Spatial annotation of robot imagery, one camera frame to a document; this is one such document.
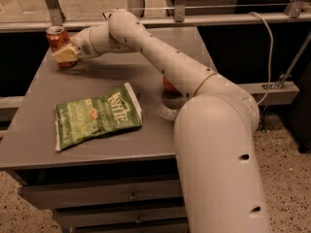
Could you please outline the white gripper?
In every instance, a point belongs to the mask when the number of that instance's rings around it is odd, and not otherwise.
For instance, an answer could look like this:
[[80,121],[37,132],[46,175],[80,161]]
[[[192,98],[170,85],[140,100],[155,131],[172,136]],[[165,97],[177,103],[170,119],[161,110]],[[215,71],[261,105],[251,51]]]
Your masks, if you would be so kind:
[[94,46],[94,36],[98,32],[95,27],[85,28],[71,37],[71,43],[65,44],[59,49],[52,50],[52,58],[57,63],[75,62],[80,59],[90,59],[99,56],[98,50]]

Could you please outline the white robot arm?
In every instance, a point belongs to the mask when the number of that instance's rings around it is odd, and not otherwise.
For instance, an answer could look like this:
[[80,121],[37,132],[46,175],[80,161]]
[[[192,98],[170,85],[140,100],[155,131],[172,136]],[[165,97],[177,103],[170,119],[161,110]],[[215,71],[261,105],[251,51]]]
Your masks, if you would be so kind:
[[127,11],[59,39],[52,57],[69,63],[123,50],[140,52],[187,99],[175,120],[174,149],[190,233],[271,233],[253,144],[254,97]]

